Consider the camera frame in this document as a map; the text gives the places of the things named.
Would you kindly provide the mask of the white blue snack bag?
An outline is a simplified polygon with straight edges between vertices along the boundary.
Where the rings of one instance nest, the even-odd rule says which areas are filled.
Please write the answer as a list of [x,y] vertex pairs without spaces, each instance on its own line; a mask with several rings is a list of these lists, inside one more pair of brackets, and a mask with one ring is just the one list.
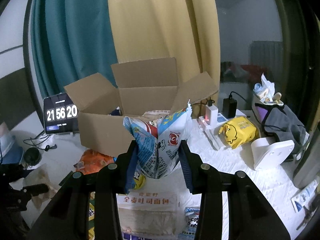
[[192,107],[186,107],[156,120],[143,121],[126,116],[123,126],[138,145],[138,167],[149,178],[160,179],[178,163],[178,148],[189,137]]

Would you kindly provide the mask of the orange snack bag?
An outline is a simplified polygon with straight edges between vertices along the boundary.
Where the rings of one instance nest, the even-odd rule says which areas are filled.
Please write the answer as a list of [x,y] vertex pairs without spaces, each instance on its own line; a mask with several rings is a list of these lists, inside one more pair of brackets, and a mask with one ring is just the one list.
[[115,161],[115,157],[89,149],[82,154],[80,160],[74,164],[74,167],[77,172],[87,175],[99,172],[103,167]]

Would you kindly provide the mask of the white power strip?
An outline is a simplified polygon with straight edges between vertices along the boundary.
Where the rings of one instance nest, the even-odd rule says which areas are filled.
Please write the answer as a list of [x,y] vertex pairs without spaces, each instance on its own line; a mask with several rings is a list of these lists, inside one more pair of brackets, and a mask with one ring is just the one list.
[[213,148],[217,151],[228,147],[223,135],[219,134],[221,126],[227,121],[228,120],[221,113],[217,114],[217,123],[215,126],[208,125],[204,116],[200,116],[198,118],[200,127],[203,129],[207,138],[211,141]]

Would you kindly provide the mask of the black round earphone case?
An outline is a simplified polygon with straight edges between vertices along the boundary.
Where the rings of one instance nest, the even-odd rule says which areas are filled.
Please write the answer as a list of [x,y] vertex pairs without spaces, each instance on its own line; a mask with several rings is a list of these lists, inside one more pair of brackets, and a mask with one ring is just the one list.
[[41,158],[41,153],[36,147],[28,148],[23,156],[23,159],[28,166],[37,165],[41,161]]

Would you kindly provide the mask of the toast bread bag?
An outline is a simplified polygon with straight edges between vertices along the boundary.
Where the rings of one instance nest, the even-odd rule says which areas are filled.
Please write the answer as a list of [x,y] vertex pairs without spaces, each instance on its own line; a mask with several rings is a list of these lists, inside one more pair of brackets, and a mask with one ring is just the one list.
[[176,235],[178,201],[172,192],[131,192],[117,195],[121,230],[136,236]]

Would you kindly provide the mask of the white charger plug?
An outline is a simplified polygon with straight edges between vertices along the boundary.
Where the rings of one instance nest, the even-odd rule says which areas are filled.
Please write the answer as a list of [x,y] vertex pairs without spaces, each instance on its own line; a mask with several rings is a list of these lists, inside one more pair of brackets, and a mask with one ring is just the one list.
[[214,105],[213,100],[209,99],[206,104],[206,113],[205,113],[205,120],[209,126],[212,126],[212,127],[216,126],[218,112],[219,110]]

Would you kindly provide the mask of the small blue snack packet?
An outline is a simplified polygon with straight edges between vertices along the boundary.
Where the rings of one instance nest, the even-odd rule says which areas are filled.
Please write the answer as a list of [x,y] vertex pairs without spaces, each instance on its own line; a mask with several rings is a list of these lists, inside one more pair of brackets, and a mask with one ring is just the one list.
[[194,239],[199,220],[199,207],[186,207],[184,210],[187,221],[185,229],[178,235],[178,239]]

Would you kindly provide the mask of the yellow duck pouch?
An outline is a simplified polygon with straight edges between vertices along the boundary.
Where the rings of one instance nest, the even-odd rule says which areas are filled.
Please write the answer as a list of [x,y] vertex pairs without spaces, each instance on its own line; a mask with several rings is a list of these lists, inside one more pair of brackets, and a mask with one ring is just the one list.
[[224,123],[219,129],[219,134],[223,135],[225,142],[232,149],[259,137],[257,127],[245,116],[239,116]]

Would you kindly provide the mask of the black power adapter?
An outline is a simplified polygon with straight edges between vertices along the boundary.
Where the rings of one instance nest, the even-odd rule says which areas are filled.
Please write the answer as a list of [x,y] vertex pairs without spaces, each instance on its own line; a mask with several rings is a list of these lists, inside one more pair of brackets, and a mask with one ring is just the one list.
[[234,118],[236,115],[238,102],[235,98],[233,98],[233,94],[242,98],[242,100],[244,100],[245,103],[248,103],[248,101],[242,95],[235,91],[231,91],[229,96],[223,100],[222,106],[222,114],[227,119]]

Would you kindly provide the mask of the white stand device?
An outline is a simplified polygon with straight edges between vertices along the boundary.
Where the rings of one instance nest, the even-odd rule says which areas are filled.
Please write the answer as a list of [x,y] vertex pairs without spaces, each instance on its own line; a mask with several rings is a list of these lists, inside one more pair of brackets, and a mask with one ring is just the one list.
[[254,169],[277,167],[292,153],[294,147],[292,140],[276,142],[272,137],[256,139],[251,143]]

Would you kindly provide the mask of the brown cardboard box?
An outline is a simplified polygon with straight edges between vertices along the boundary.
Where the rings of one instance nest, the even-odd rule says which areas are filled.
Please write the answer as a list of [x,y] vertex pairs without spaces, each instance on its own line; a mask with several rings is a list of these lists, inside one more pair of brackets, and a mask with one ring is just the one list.
[[82,146],[116,157],[134,139],[123,126],[125,116],[141,118],[148,111],[179,111],[218,92],[203,72],[186,82],[178,79],[173,57],[113,64],[116,84],[96,73],[65,86],[78,108]]

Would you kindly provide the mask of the tablet showing clock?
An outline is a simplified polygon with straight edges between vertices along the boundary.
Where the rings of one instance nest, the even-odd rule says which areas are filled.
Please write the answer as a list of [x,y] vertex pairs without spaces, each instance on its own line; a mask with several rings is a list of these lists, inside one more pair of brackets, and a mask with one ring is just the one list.
[[76,133],[78,108],[67,93],[44,98],[44,131],[46,134]]

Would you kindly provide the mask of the teal curtain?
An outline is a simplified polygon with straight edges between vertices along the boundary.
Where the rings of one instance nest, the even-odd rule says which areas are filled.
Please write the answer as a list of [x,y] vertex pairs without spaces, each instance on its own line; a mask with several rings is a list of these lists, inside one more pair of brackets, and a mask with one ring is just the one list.
[[95,73],[116,83],[107,0],[33,0],[31,46],[43,98]]

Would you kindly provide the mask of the yellow curtain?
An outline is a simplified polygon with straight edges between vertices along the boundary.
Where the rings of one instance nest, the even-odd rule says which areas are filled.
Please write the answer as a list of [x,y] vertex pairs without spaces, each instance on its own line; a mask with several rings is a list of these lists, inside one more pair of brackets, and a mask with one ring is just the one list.
[[180,81],[207,72],[220,83],[215,0],[108,0],[120,63],[174,57]]

